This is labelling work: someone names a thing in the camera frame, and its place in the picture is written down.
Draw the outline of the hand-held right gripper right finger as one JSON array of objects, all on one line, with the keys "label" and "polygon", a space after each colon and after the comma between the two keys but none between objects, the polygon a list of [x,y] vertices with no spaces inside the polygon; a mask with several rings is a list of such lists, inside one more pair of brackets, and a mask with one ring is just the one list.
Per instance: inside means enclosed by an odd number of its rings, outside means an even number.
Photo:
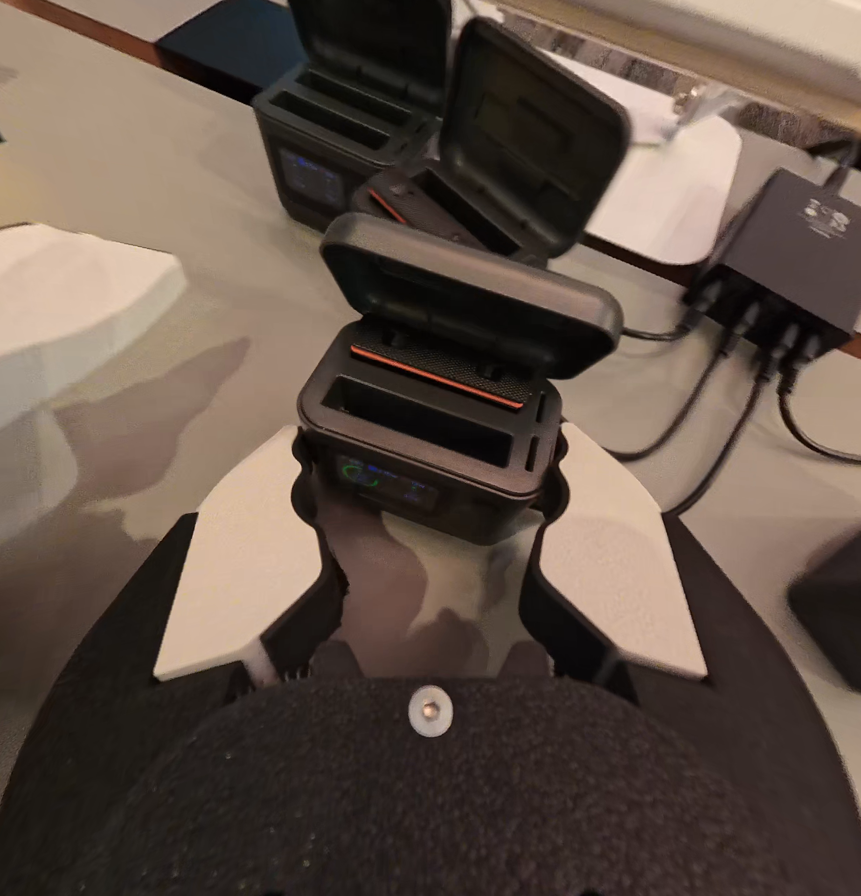
[{"label": "hand-held right gripper right finger", "polygon": [[549,469],[553,507],[537,530],[520,618],[556,670],[608,682],[622,666],[691,681],[708,669],[660,506],[575,424]]}]

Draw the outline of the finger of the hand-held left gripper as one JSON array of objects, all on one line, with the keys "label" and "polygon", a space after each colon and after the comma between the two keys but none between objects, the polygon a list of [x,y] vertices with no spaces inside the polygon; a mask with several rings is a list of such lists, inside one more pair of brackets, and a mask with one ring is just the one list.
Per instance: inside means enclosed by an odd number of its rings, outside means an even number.
[{"label": "finger of the hand-held left gripper", "polygon": [[119,354],[186,287],[167,252],[43,224],[0,228],[0,431]]}]

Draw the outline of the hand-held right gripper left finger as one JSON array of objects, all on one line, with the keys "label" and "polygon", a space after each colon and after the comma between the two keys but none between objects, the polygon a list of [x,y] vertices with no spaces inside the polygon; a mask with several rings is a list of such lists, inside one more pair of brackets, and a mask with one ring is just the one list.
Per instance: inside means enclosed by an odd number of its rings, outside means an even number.
[{"label": "hand-held right gripper left finger", "polygon": [[254,685],[307,666],[338,629],[348,582],[316,519],[313,464],[282,428],[213,487],[196,513],[153,674],[240,664]]}]

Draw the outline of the black battery charging case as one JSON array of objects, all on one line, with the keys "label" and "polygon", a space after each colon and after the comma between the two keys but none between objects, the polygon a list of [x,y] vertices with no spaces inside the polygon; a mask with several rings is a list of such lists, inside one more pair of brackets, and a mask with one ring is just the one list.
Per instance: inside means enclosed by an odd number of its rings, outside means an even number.
[{"label": "black battery charging case", "polygon": [[421,159],[442,122],[450,2],[290,1],[304,62],[251,103],[280,203],[324,232],[368,179]]},{"label": "black battery charging case", "polygon": [[798,577],[787,603],[845,684],[861,693],[861,531]]},{"label": "black battery charging case", "polygon": [[[456,45],[437,157],[373,177],[412,179],[483,250],[543,270],[582,241],[630,140],[624,106],[504,26],[473,17]],[[351,210],[393,221],[369,207],[370,179]]]},{"label": "black battery charging case", "polygon": [[[539,499],[562,400],[615,351],[624,315],[608,291],[546,269],[349,212],[319,251],[357,319],[298,396],[303,438],[330,485],[478,545],[505,537]],[[391,330],[505,363],[535,382],[516,412],[352,357],[353,337]]]}]

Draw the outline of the black battery orange rim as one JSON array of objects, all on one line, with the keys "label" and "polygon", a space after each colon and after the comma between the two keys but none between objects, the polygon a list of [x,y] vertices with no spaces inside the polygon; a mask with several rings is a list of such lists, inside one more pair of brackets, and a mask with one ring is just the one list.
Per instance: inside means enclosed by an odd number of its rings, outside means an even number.
[{"label": "black battery orange rim", "polygon": [[447,242],[483,250],[470,230],[406,176],[377,175],[367,184],[372,210],[414,230]]},{"label": "black battery orange rim", "polygon": [[353,337],[352,357],[508,411],[525,408],[535,382],[522,371],[485,356],[438,342],[424,342],[391,330]]}]

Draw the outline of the black charging hub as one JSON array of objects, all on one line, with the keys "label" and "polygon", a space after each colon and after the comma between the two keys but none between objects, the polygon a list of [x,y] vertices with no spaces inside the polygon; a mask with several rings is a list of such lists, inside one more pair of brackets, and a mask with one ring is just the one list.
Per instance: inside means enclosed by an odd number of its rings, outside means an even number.
[{"label": "black charging hub", "polygon": [[756,305],[747,340],[763,350],[789,328],[813,358],[838,350],[861,317],[861,206],[834,184],[776,170],[721,232],[682,300],[728,329]]}]

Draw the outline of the instruction sheet on wooden stand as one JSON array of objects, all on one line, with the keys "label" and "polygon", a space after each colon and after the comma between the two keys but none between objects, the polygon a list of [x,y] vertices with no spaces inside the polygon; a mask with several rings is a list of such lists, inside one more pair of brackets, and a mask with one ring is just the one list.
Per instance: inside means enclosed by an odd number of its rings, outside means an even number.
[{"label": "instruction sheet on wooden stand", "polygon": [[861,1],[500,5],[861,134]]}]

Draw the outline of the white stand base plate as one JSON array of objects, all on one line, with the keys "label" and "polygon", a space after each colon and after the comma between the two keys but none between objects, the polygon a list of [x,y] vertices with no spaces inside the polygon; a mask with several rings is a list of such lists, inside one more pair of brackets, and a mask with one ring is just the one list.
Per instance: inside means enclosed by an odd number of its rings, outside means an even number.
[{"label": "white stand base plate", "polygon": [[738,132],[722,118],[672,132],[670,118],[633,111],[630,123],[626,157],[585,235],[656,263],[702,262],[735,177]]}]

